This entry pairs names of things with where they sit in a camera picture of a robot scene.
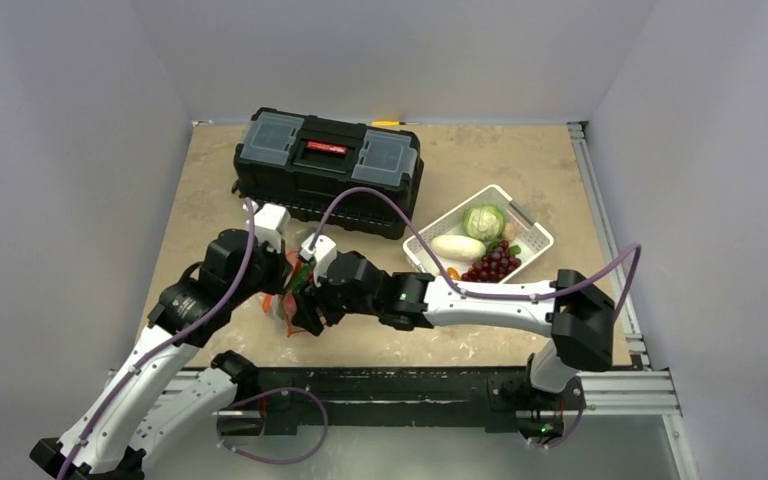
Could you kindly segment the dark red toy grapes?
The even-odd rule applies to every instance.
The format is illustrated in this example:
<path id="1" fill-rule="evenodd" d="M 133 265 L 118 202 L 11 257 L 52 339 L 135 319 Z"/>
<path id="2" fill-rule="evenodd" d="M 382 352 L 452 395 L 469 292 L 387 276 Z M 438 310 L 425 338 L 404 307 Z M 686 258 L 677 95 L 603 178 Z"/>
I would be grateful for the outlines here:
<path id="1" fill-rule="evenodd" d="M 484 255 L 475 261 L 460 279 L 467 282 L 501 283 L 522 265 L 519 258 L 521 253 L 519 245 L 507 240 L 491 242 Z"/>

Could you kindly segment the aluminium frame rail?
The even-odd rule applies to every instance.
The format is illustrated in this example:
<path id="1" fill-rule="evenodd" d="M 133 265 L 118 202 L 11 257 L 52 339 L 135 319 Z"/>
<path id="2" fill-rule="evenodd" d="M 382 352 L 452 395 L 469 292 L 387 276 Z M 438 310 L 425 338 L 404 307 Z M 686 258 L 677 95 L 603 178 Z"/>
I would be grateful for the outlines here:
<path id="1" fill-rule="evenodd" d="M 585 123 L 568 125 L 568 132 L 579 171 L 588 197 L 591 214 L 599 236 L 603 256 L 607 261 L 618 257 L 621 248 L 616 244 L 609 217 L 602 198 L 595 169 L 586 142 Z M 633 307 L 628 298 L 617 320 L 622 327 L 625 348 L 631 364 L 619 366 L 604 374 L 587 374 L 585 385 L 595 388 L 588 404 L 589 414 L 636 422 L 638 429 L 653 429 L 655 444 L 641 454 L 622 453 L 634 472 L 646 466 L 664 464 L 665 467 L 649 477 L 698 480 L 700 474 L 692 451 L 686 441 L 682 412 L 675 385 L 668 369 L 652 367 L 648 349 Z"/>

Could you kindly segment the green toy cabbage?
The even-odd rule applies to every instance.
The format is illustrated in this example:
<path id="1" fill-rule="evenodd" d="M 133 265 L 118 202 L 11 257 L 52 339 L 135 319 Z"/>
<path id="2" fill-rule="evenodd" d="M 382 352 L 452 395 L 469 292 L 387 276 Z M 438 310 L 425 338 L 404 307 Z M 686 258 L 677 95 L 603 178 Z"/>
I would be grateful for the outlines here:
<path id="1" fill-rule="evenodd" d="M 504 213 L 492 204 L 466 209 L 461 221 L 464 233 L 482 242 L 497 239 L 502 234 L 505 225 Z"/>

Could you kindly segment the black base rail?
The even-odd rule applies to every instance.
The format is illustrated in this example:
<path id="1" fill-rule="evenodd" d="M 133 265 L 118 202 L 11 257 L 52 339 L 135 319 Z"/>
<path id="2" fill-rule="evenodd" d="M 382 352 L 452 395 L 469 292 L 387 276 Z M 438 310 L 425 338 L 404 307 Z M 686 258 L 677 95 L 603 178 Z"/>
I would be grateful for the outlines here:
<path id="1" fill-rule="evenodd" d="M 479 428 L 555 440 L 585 407 L 579 379 L 559 394 L 525 366 L 262 368 L 238 393 L 266 398 L 217 413 L 229 436 L 294 435 L 302 426 Z"/>

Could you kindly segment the green toy cucumber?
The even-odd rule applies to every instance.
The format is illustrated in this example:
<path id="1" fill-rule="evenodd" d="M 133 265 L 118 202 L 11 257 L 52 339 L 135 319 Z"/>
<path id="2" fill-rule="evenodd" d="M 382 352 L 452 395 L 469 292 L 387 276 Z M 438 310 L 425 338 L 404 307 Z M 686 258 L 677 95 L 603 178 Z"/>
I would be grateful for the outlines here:
<path id="1" fill-rule="evenodd" d="M 285 287 L 285 293 L 289 294 L 299 286 L 305 285 L 312 275 L 313 265 L 297 261 Z"/>

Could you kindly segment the white toy radish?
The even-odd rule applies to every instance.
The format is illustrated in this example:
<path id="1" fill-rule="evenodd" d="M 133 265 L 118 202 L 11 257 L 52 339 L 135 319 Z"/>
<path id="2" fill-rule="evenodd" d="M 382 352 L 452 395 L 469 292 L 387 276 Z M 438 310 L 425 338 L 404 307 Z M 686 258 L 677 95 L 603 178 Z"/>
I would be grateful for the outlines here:
<path id="1" fill-rule="evenodd" d="M 479 240 L 463 235 L 440 235 L 430 242 L 432 250 L 440 257 L 473 262 L 486 252 L 486 246 Z"/>

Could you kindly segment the yellow orange toy pepper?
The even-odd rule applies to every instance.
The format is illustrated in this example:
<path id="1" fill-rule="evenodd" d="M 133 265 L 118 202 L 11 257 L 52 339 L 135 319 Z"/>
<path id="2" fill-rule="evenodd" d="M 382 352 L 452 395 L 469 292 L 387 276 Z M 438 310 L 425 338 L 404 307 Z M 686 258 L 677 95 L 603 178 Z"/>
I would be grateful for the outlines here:
<path id="1" fill-rule="evenodd" d="M 460 280 L 460 279 L 461 279 L 461 275 L 460 275 L 460 274 L 459 274 L 459 272 L 458 272 L 458 271 L 457 271 L 455 268 L 453 268 L 453 267 L 449 267 L 449 268 L 447 268 L 447 269 L 446 269 L 446 273 L 447 273 L 447 275 L 448 275 L 448 276 L 449 276 L 451 279 L 453 279 L 453 280 Z"/>

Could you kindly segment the white perforated plastic basket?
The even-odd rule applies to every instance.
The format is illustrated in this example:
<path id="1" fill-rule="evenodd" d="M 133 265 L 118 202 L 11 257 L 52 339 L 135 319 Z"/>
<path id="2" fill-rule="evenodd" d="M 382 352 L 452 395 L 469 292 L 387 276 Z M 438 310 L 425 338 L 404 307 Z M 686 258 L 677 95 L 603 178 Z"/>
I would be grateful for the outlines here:
<path id="1" fill-rule="evenodd" d="M 548 251 L 554 244 L 554 238 L 500 186 L 490 184 L 484 187 L 418 231 L 429 246 L 431 240 L 440 235 L 466 235 L 461 226 L 465 210 L 485 204 L 495 205 L 502 210 L 506 222 L 515 226 L 515 235 L 509 242 L 519 245 L 522 249 L 519 255 L 522 265 L 501 282 L 507 283 Z M 444 267 L 441 270 L 437 268 L 432 256 L 423 248 L 416 235 L 408 237 L 402 247 L 409 265 L 421 273 L 439 274 L 440 271 L 446 272 L 447 268 L 453 267 L 462 275 L 475 262 L 450 260 L 434 252 Z"/>

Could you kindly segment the clear orange-zip bag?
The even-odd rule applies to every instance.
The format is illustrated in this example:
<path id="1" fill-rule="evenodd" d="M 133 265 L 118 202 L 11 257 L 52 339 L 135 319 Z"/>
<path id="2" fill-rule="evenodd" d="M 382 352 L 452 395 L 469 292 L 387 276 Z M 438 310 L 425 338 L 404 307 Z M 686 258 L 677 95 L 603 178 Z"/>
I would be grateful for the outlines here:
<path id="1" fill-rule="evenodd" d="M 285 323 L 287 328 L 286 336 L 291 337 L 294 334 L 303 332 L 302 328 L 292 324 L 292 317 L 297 311 L 296 301 L 292 296 L 292 292 L 296 287 L 305 284 L 310 279 L 311 266 L 298 259 L 297 250 L 291 250 L 286 254 L 286 258 L 291 264 L 292 269 L 283 293 L 280 295 L 266 295 L 261 306 L 264 313 Z"/>

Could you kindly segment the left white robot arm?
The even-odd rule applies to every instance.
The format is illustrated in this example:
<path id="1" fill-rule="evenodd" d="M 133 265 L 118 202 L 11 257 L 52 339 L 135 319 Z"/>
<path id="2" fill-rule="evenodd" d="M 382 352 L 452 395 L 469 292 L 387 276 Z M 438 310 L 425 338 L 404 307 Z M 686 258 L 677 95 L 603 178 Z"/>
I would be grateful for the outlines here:
<path id="1" fill-rule="evenodd" d="M 165 288 L 114 379 L 58 438 L 43 438 L 29 458 L 53 479 L 142 479 L 145 447 L 132 437 L 164 387 L 231 314 L 257 293 L 274 293 L 289 266 L 279 227 L 227 229 L 202 260 Z"/>

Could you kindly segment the pink toy peach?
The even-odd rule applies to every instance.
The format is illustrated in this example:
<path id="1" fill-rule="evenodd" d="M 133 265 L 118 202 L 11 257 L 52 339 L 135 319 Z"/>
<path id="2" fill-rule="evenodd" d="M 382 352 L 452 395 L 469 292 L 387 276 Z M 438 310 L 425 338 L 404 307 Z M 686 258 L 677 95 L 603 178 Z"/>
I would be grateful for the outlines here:
<path id="1" fill-rule="evenodd" d="M 287 322 L 292 322 L 297 313 L 298 307 L 295 297 L 292 293 L 288 293 L 282 296 L 279 313 L 282 318 Z"/>

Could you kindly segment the black plastic toolbox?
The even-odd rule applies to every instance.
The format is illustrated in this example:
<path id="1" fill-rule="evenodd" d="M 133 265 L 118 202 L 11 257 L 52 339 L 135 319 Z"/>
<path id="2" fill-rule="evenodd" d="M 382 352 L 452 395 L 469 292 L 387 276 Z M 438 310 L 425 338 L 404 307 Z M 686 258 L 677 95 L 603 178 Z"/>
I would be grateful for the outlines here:
<path id="1" fill-rule="evenodd" d="M 260 108 L 235 149 L 239 197 L 288 209 L 302 222 L 322 220 L 342 192 L 368 187 L 334 209 L 327 223 L 400 239 L 413 215 L 424 162 L 417 135 Z"/>

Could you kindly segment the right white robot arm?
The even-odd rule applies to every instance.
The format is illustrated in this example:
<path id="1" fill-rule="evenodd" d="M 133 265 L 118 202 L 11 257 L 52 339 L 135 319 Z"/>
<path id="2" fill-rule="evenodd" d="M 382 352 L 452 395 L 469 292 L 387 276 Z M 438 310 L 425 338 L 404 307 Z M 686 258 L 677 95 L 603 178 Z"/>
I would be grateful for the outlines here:
<path id="1" fill-rule="evenodd" d="M 387 273 L 357 252 L 314 263 L 310 277 L 284 296 L 293 327 L 318 336 L 350 314 L 399 331 L 478 325 L 546 338 L 527 364 L 524 399 L 544 407 L 580 372 L 613 366 L 616 305 L 594 280 L 560 269 L 532 283 L 472 283 L 429 273 Z"/>

